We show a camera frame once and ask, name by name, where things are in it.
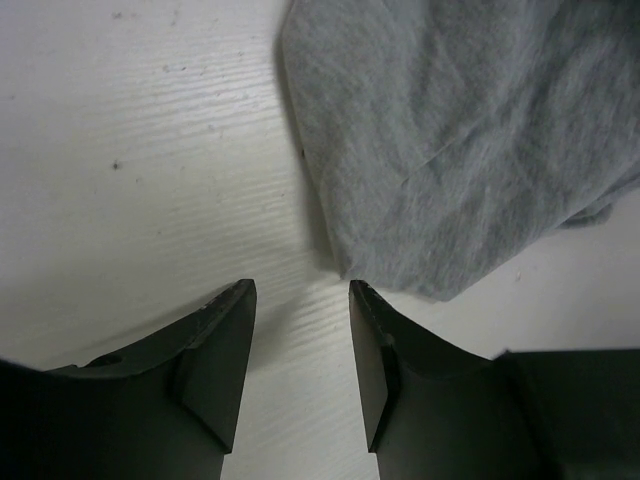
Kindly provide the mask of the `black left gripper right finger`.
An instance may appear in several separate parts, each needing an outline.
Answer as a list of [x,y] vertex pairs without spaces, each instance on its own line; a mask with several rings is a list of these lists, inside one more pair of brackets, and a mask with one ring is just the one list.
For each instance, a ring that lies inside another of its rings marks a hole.
[[486,359],[349,286],[367,447],[383,479],[635,479],[635,349]]

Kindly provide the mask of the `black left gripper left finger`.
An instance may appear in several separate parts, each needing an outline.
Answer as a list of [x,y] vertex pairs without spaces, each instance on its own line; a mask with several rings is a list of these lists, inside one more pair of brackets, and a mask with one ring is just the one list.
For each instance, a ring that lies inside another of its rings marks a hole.
[[240,280],[84,366],[1,364],[5,479],[217,479],[232,451],[256,315]]

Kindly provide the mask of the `grey tank top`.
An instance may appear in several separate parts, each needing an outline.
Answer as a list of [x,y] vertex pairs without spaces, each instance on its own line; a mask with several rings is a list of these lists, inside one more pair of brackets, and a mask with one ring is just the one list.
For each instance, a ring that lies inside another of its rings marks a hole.
[[448,301],[639,186],[635,1],[296,1],[282,54],[343,278]]

